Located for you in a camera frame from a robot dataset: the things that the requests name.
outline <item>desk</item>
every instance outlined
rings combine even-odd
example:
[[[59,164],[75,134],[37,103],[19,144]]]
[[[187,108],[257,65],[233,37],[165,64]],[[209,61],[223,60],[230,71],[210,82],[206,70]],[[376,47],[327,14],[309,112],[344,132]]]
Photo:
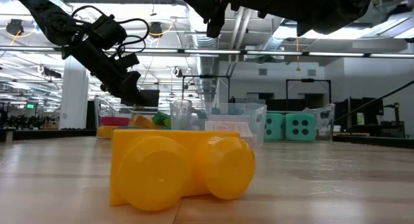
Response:
[[[111,143],[0,144],[1,223],[414,223],[414,151],[341,142],[265,143],[246,194],[162,212],[110,207]]]

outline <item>wooden table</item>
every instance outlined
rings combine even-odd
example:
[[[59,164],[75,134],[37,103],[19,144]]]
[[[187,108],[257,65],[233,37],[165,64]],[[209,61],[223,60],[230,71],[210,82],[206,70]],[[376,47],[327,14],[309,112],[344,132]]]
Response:
[[[0,145],[0,223],[414,223],[414,151],[265,144],[235,201],[182,199],[162,212],[108,205],[111,146],[94,137]]]

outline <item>yellow toy block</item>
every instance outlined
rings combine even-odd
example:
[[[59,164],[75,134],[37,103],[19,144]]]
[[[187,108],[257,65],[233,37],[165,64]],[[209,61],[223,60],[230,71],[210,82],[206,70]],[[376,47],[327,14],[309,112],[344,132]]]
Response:
[[[185,196],[235,199],[254,170],[253,151],[239,133],[117,129],[109,204],[161,210]]]
[[[119,128],[119,126],[100,126],[96,132],[96,137],[101,139],[111,139],[112,132]]]

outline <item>ceiling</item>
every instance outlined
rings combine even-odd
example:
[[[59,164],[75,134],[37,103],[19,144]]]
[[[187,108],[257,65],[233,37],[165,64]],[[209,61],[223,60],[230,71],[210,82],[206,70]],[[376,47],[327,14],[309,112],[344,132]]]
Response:
[[[148,37],[146,40],[147,48],[196,48],[197,38],[200,39],[206,29],[206,25],[202,24],[202,19],[192,9],[184,5],[167,5],[166,3],[160,5],[157,2],[153,5],[153,1],[150,1],[149,3],[142,1],[143,4],[125,4],[123,3],[125,0],[92,0],[94,3],[92,1],[91,3],[88,3],[88,0],[81,0],[79,3],[67,2],[64,0],[52,1],[64,9],[68,14],[71,14],[73,10],[83,5],[93,5],[107,15],[113,14],[117,21],[140,17],[145,19],[148,23],[160,22],[163,35],[160,39]],[[242,26],[240,26],[239,30],[236,31],[236,42],[240,41],[242,49],[246,47],[260,49],[260,47],[273,36],[281,39],[281,44],[278,46],[278,50],[318,52],[400,52],[406,49],[406,42],[404,39],[396,39],[395,37],[397,35],[387,35],[387,32],[392,31],[386,29],[386,27],[389,27],[389,24],[392,24],[391,22],[381,23],[386,20],[384,12],[389,12],[401,2],[411,5],[412,1],[413,0],[374,0],[367,14],[355,22],[355,25],[358,25],[359,27],[339,32],[334,39],[329,39],[329,37],[325,36],[318,38],[321,36],[315,34],[308,34],[308,38],[296,39],[295,35],[291,36],[292,32],[293,34],[295,32],[294,22],[270,15],[265,19],[260,19],[257,17],[256,12],[253,12],[251,18],[248,20],[246,18],[248,11],[245,10],[244,15],[239,18],[242,20],[241,25],[244,25],[244,22],[246,21],[247,33],[243,36],[241,32]],[[240,12],[237,13],[231,11],[230,8],[226,11],[225,24],[221,31],[221,35],[217,42],[212,44],[212,48],[229,49],[231,47],[230,45],[234,36],[235,26],[237,25],[238,15],[240,14]],[[82,10],[78,12],[77,16],[78,19],[88,22],[93,22],[98,17],[99,13],[93,9]],[[10,35],[5,30],[7,23],[9,23],[11,19],[23,20],[22,25],[25,31],[23,36],[25,37],[15,39],[14,36]],[[414,14],[412,14],[411,17],[405,17],[405,19],[394,26],[393,29],[397,29],[399,25],[403,24],[405,27],[404,31],[414,28]],[[143,36],[146,30],[145,25],[140,22],[131,22],[123,26],[128,34],[139,36]],[[352,38],[353,35],[351,34],[358,34],[360,39],[338,39],[346,38],[345,36]],[[36,28],[30,12],[17,0],[0,0],[0,46],[5,45],[54,47],[43,33]],[[130,45],[130,47],[140,48],[142,45],[135,44]],[[138,55],[138,58],[140,64],[130,69],[140,72],[143,77],[147,73],[145,79],[145,84],[147,85],[143,85],[143,88],[160,89],[162,95],[160,103],[162,105],[167,105],[168,102],[180,97],[182,89],[180,83],[182,82],[182,79],[177,78],[174,75],[176,69],[180,69],[183,74],[198,75],[199,73],[206,72],[203,70],[205,68],[203,63],[207,60],[221,61],[220,66],[223,66],[223,63],[228,61],[227,56],[207,57],[202,60],[197,56],[188,55],[187,57]],[[301,58],[301,61],[319,63],[318,66],[323,67],[331,63],[334,59],[335,58],[308,57]],[[285,56],[273,60],[273,62],[288,65],[291,62],[296,62],[296,60],[297,58],[295,56]],[[220,71],[218,66],[218,63],[212,63],[207,72],[217,74]],[[42,67],[47,67],[64,75],[65,62],[57,52],[28,53],[0,51],[0,67],[2,68],[0,71],[0,80],[28,80],[27,82],[20,83],[20,85],[16,85],[16,83],[12,82],[2,82],[3,88],[0,88],[2,89],[1,93],[22,92],[24,95],[3,95],[0,96],[0,100],[3,102],[28,99],[39,100],[39,98],[47,99],[53,96],[54,99],[56,99],[56,101],[54,101],[56,105],[46,107],[59,107],[58,104],[60,102],[62,87],[61,79],[48,78],[40,73]],[[154,82],[157,82],[160,85],[151,85],[151,83]],[[99,86],[99,81],[96,78],[91,77],[89,98],[93,98],[95,95],[108,96],[108,94],[100,91]],[[214,81],[200,81],[196,78],[191,81],[189,89],[186,91],[186,96],[192,96],[191,99],[194,99],[196,102],[203,102],[207,97],[206,93],[211,93],[210,95],[214,94],[214,88]],[[119,102],[118,99],[114,98],[112,98],[111,101]]]

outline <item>teal dice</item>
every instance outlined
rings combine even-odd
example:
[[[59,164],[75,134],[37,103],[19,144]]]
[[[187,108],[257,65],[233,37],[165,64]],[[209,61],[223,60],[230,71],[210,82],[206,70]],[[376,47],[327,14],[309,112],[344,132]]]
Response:
[[[286,139],[294,141],[314,141],[316,119],[311,113],[286,114]]]
[[[285,138],[285,116],[269,113],[266,115],[265,140],[283,140]]]

